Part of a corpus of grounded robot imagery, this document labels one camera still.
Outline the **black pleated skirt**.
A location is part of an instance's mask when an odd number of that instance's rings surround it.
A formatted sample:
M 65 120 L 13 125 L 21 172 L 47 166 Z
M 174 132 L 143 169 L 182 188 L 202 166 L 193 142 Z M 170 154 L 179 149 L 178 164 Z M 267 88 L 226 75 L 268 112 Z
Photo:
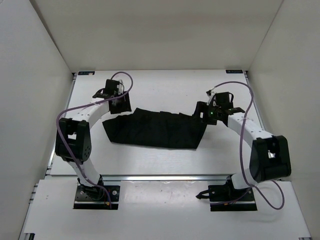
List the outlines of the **black pleated skirt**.
M 178 150 L 197 149 L 207 128 L 196 116 L 140 108 L 102 125 L 112 143 Z

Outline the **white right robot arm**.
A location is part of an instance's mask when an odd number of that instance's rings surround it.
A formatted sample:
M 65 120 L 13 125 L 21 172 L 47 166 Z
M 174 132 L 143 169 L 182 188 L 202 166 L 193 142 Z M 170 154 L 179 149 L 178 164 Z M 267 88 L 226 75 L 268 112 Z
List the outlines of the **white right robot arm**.
M 260 182 L 288 177 L 292 173 L 287 139 L 275 136 L 245 116 L 240 107 L 234 107 L 230 92 L 210 93 L 208 102 L 198 101 L 193 113 L 207 125 L 218 121 L 236 132 L 251 148 L 249 167 L 229 177 L 230 184 L 224 187 L 224 195 L 236 200 L 247 189 Z

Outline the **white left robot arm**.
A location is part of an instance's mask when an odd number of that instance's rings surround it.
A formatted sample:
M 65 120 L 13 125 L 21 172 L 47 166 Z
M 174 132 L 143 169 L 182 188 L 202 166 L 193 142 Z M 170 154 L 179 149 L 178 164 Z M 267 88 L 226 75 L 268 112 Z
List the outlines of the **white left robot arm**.
M 90 159 L 91 128 L 106 114 L 128 111 L 129 99 L 123 81 L 110 78 L 90 103 L 66 109 L 57 116 L 55 154 L 73 168 L 78 184 L 87 189 L 93 199 L 101 198 L 105 187 Z

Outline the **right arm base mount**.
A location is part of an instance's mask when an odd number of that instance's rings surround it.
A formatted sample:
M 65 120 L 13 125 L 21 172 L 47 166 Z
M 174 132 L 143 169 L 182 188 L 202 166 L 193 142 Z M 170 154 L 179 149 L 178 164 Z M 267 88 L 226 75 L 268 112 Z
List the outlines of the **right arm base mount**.
M 251 188 L 235 189 L 230 179 L 225 184 L 208 185 L 208 189 L 195 196 L 209 199 L 211 212 L 254 212 L 257 211 L 255 196 Z

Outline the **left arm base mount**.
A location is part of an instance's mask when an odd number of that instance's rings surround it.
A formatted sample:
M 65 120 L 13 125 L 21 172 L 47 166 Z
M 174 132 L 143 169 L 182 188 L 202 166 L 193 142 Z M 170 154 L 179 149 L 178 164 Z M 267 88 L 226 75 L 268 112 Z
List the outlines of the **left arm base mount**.
M 121 186 L 103 184 L 110 198 L 99 187 L 78 183 L 73 208 L 75 210 L 118 210 Z

